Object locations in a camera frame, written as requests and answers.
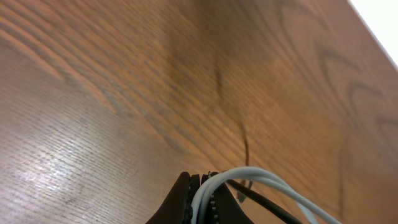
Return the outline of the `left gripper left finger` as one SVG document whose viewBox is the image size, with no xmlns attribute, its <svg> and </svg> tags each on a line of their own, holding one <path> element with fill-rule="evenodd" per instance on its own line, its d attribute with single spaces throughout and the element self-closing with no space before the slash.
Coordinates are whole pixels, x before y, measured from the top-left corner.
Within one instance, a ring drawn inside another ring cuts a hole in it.
<svg viewBox="0 0 398 224">
<path fill-rule="evenodd" d="M 146 224 L 191 224 L 192 201 L 199 189 L 199 175 L 182 172 L 162 205 Z"/>
</svg>

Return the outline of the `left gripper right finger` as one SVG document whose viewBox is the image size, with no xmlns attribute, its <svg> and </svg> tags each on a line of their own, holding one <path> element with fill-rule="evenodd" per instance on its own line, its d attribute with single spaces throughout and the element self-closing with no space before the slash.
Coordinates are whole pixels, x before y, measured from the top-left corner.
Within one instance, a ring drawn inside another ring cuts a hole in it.
<svg viewBox="0 0 398 224">
<path fill-rule="evenodd" d="M 203 223 L 253 224 L 225 183 L 222 183 L 210 197 Z"/>
</svg>

